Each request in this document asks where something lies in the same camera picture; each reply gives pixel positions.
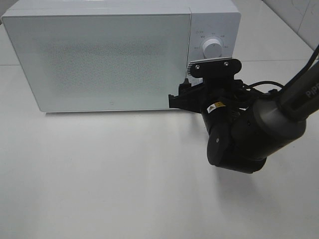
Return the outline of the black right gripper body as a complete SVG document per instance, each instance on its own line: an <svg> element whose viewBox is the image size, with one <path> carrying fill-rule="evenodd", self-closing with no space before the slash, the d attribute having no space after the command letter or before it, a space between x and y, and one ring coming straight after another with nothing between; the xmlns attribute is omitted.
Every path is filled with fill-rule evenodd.
<svg viewBox="0 0 319 239"><path fill-rule="evenodd" d="M189 110L200 113L207 129L230 129L246 109L246 88L242 80L208 80L189 84Z"/></svg>

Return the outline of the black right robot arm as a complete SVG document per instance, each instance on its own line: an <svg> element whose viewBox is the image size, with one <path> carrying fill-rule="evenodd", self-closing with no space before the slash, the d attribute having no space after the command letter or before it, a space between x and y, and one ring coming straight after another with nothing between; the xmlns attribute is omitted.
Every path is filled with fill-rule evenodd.
<svg viewBox="0 0 319 239"><path fill-rule="evenodd" d="M251 174L267 157L300 138L307 118L319 108L318 50L289 82L273 82L263 93L234 76L242 64L231 57L200 60L187 73L203 81L185 79L169 107L202 115L209 135L208 162L216 167Z"/></svg>

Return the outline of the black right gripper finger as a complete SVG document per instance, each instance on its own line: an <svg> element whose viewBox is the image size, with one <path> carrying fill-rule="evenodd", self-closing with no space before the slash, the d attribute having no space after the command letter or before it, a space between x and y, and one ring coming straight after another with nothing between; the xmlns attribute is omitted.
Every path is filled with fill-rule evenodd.
<svg viewBox="0 0 319 239"><path fill-rule="evenodd" d="M184 82L179 84L178 95L179 96L198 96L205 91L205 85L203 83L192 85L188 78L184 79Z"/></svg>
<svg viewBox="0 0 319 239"><path fill-rule="evenodd" d="M199 96L195 94L168 95L168 104L169 108L201 113L201 100Z"/></svg>

